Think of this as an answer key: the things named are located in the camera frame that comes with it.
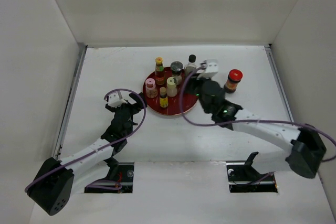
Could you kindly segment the pink cap shaker jar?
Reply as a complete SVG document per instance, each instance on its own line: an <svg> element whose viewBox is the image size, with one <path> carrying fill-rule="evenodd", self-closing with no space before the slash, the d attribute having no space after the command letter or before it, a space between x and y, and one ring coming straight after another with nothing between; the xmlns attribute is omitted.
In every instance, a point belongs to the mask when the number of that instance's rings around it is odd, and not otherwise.
<svg viewBox="0 0 336 224"><path fill-rule="evenodd" d="M147 78L145 81L146 96L150 99L156 98L158 91L156 88L156 82L153 78Z"/></svg>

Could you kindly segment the tall clear bottle black cap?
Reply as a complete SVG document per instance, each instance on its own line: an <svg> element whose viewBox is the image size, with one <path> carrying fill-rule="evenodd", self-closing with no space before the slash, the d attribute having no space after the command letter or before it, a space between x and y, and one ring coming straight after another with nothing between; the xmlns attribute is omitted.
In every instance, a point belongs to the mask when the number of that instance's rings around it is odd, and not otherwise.
<svg viewBox="0 0 336 224"><path fill-rule="evenodd" d="M196 56L195 55L189 55L188 57L188 63L184 67L184 74L187 77L190 72L192 72L194 69L197 68L196 64Z"/></svg>

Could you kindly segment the yellow cap shaker jar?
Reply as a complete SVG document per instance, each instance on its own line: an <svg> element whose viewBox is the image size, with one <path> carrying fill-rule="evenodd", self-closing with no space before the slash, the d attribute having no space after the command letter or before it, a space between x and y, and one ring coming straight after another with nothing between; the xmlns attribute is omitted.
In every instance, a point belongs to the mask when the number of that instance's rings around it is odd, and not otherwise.
<svg viewBox="0 0 336 224"><path fill-rule="evenodd" d="M168 97L175 97L178 93L177 83L174 77L169 77L166 81L166 93Z"/></svg>

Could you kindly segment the small yellow label bottle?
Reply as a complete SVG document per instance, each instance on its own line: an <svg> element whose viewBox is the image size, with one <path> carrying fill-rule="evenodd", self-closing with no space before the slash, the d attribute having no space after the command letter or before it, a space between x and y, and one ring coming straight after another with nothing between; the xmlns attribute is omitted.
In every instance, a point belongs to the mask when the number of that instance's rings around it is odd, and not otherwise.
<svg viewBox="0 0 336 224"><path fill-rule="evenodd" d="M161 108L167 108L169 106L166 88L161 87L160 88L160 98L159 98L159 104Z"/></svg>

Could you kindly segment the grinder jar black cap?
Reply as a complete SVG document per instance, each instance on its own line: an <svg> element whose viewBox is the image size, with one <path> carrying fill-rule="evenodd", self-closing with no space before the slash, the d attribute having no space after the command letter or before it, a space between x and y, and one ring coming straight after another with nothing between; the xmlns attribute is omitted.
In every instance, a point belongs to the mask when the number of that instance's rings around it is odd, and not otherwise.
<svg viewBox="0 0 336 224"><path fill-rule="evenodd" d="M180 61L174 61L171 63L172 77L176 79L176 85L180 85L182 82L182 70L183 64Z"/></svg>

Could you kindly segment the chili sauce bottle green label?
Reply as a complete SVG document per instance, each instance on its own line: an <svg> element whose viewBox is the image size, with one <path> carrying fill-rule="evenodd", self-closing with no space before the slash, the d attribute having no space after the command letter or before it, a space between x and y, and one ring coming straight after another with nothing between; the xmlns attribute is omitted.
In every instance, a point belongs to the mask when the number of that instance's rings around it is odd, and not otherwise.
<svg viewBox="0 0 336 224"><path fill-rule="evenodd" d="M160 86L165 84L165 71L163 66L163 59L161 57L157 57L155 59L155 82Z"/></svg>

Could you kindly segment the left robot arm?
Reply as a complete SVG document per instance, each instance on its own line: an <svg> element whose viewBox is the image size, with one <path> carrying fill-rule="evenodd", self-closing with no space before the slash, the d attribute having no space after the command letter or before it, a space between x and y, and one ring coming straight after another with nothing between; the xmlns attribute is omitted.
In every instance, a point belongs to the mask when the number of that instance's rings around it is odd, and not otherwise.
<svg viewBox="0 0 336 224"><path fill-rule="evenodd" d="M45 160L25 193L48 215L59 213L76 190L99 188L96 181L113 181L118 175L119 163L114 156L126 146L128 137L141 123L135 123L134 115L146 111L143 93L129 90L134 100L123 99L121 89L105 96L106 109L114 114L106 131L91 145L66 158Z"/></svg>

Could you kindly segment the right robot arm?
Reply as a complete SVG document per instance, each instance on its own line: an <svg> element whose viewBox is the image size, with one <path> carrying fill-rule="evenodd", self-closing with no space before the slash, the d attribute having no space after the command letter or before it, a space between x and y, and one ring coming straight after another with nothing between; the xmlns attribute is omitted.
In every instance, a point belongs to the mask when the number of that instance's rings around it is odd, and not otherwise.
<svg viewBox="0 0 336 224"><path fill-rule="evenodd" d="M225 90L211 78L191 74L186 92L198 96L203 111L211 115L215 126L242 132L264 140L280 150L263 154L254 151L244 164L235 169L254 180L268 173L291 170L297 175L315 178L326 147L311 125L292 125L286 121L262 120L257 115L225 98Z"/></svg>

